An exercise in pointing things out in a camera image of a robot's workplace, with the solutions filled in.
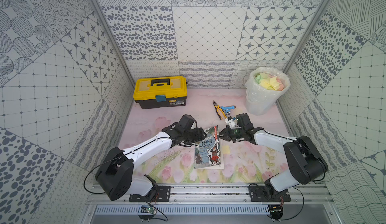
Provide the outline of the illustrated story book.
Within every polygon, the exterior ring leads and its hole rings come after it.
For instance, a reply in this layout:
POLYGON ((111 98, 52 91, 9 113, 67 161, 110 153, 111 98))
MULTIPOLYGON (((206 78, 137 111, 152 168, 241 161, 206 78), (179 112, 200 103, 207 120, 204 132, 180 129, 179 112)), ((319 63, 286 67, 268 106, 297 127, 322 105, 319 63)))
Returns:
POLYGON ((205 130, 206 138, 194 143, 194 168, 195 169, 224 169, 222 160, 221 143, 218 138, 218 126, 215 125, 205 130))

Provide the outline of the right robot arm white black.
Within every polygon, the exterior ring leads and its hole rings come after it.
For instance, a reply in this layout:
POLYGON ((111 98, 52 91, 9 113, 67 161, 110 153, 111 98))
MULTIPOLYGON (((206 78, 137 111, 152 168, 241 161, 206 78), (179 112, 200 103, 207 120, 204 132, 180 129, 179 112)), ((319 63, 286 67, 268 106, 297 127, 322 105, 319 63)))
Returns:
POLYGON ((254 127, 246 113, 228 117, 225 123, 226 127, 218 133, 221 139, 233 143, 247 141, 285 155, 288 169, 264 182, 264 194, 269 198, 299 184, 316 181, 328 171, 326 161, 307 136, 283 137, 254 127))

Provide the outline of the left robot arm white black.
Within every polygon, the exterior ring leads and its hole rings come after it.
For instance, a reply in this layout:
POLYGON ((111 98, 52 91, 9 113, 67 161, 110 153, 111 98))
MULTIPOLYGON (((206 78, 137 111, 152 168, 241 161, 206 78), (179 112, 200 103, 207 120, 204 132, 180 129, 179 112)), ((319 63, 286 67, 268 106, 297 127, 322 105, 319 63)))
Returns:
POLYGON ((188 114, 171 124, 154 137, 124 150, 111 149, 95 174, 95 179, 111 201, 125 194, 136 201, 150 202, 157 197, 158 184, 148 175, 134 176, 135 170, 153 156, 177 145, 190 147, 203 141, 207 134, 201 127, 193 128, 197 121, 188 114))

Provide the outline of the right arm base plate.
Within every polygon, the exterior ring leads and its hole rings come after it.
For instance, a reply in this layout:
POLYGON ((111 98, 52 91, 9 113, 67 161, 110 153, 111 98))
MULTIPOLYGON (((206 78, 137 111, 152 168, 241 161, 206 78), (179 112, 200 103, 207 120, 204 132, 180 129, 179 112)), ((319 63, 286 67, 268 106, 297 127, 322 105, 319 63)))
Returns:
POLYGON ((248 186, 249 196, 252 202, 290 202, 291 197, 287 189, 277 192, 267 186, 252 183, 248 186))

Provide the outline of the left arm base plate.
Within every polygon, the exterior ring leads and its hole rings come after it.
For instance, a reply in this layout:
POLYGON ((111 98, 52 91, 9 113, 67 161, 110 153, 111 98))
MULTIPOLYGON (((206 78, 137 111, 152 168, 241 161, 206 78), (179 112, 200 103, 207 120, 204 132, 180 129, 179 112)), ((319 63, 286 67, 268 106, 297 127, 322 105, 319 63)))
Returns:
POLYGON ((154 186, 148 194, 131 194, 130 202, 169 202, 171 186, 154 186))

